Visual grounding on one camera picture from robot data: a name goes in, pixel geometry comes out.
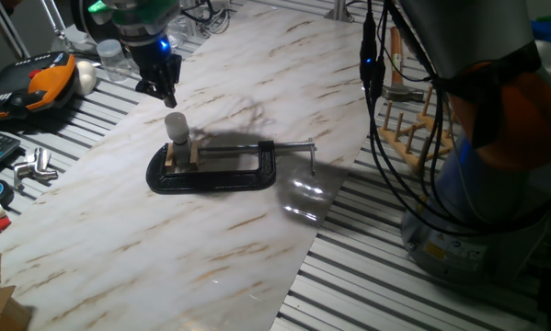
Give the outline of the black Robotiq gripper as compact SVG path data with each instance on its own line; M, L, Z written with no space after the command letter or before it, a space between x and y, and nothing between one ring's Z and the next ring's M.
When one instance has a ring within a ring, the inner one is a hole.
M165 106L175 108L178 104L175 92L182 56L173 52L168 37L163 36L145 45L130 46L129 50L141 76L135 90L159 98L157 88L162 88Z

